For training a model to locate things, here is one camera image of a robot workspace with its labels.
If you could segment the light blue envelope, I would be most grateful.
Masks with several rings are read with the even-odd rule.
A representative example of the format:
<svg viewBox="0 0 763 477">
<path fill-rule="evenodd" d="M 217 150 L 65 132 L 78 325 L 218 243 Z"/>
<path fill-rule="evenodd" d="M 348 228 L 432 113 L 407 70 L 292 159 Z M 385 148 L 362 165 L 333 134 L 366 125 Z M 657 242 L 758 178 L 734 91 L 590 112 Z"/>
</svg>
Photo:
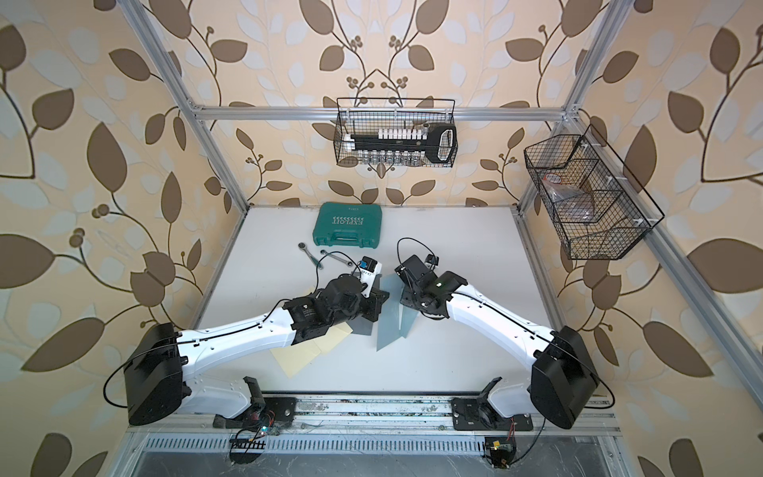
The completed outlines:
<svg viewBox="0 0 763 477">
<path fill-rule="evenodd" d="M 407 338 L 418 316 L 417 311 L 401 304 L 403 283 L 395 274 L 382 277 L 380 288 L 389 292 L 389 299 L 383 304 L 377 322 L 378 351 L 391 345 L 399 338 Z"/>
</svg>

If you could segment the dark grey envelope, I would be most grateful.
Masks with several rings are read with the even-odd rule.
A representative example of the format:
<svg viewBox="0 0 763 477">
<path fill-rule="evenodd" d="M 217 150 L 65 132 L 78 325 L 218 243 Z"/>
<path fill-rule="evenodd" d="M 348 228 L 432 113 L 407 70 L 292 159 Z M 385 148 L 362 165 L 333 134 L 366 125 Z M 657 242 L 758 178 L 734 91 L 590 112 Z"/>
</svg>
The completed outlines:
<svg viewBox="0 0 763 477">
<path fill-rule="evenodd" d="M 358 317 L 347 322 L 352 329 L 353 334 L 361 336 L 371 336 L 373 334 L 374 322 L 367 320 L 365 317 Z"/>
</svg>

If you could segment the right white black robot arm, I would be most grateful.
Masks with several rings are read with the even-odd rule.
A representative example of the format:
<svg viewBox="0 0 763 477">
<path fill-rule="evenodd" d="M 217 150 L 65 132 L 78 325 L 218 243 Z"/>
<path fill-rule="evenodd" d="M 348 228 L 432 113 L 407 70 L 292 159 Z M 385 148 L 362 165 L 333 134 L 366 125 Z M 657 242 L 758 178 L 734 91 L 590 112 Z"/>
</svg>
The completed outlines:
<svg viewBox="0 0 763 477">
<path fill-rule="evenodd" d="M 433 318 L 466 325 L 512 355 L 527 371 L 525 378 L 483 391 L 477 419 L 492 425 L 519 415 L 539 413 L 561 429 L 571 429 L 602 384 L 586 345 L 568 326 L 556 331 L 526 320 L 488 298 L 462 276 L 437 275 L 418 256 L 400 264 L 401 304 Z"/>
</svg>

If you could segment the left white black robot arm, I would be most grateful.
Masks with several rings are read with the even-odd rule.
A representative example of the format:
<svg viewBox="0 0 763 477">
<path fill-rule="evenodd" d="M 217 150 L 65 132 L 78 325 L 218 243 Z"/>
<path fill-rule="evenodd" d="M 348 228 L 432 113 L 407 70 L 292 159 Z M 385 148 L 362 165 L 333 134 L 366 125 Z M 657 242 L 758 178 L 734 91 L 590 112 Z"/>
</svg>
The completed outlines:
<svg viewBox="0 0 763 477">
<path fill-rule="evenodd" d="M 260 413 L 256 379 L 214 385 L 202 375 L 216 367 L 270 349 L 323 337 L 335 325 L 356 318 L 379 319 L 389 292 L 350 274 L 311 294 L 281 300 L 262 316 L 204 330 L 150 328 L 123 366 L 128 421 L 134 427 L 173 413 L 212 413 L 241 419 Z"/>
</svg>

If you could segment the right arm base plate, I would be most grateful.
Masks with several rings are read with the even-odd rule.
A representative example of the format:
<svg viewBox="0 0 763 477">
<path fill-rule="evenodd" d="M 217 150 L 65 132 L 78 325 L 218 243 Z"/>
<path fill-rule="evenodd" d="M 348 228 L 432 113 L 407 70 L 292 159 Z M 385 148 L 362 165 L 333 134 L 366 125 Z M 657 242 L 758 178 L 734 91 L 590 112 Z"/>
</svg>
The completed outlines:
<svg viewBox="0 0 763 477">
<path fill-rule="evenodd" d="M 530 415 L 503 417 L 490 405 L 488 395 L 502 380 L 490 381 L 476 397 L 454 397 L 450 401 L 453 427 L 457 431 L 531 431 L 534 423 Z"/>
</svg>

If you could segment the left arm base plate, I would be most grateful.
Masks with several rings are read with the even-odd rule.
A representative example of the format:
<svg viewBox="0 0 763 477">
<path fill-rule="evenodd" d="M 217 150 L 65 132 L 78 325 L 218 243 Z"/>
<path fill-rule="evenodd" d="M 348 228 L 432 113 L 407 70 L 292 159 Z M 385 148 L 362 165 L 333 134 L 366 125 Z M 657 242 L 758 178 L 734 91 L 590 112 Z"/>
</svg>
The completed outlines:
<svg viewBox="0 0 763 477">
<path fill-rule="evenodd" d="M 264 397 L 258 380 L 244 377 L 250 391 L 250 406 L 231 419 L 215 415 L 215 429 L 255 429 L 258 425 L 265 429 L 287 429 L 292 426 L 296 411 L 296 397 Z"/>
</svg>

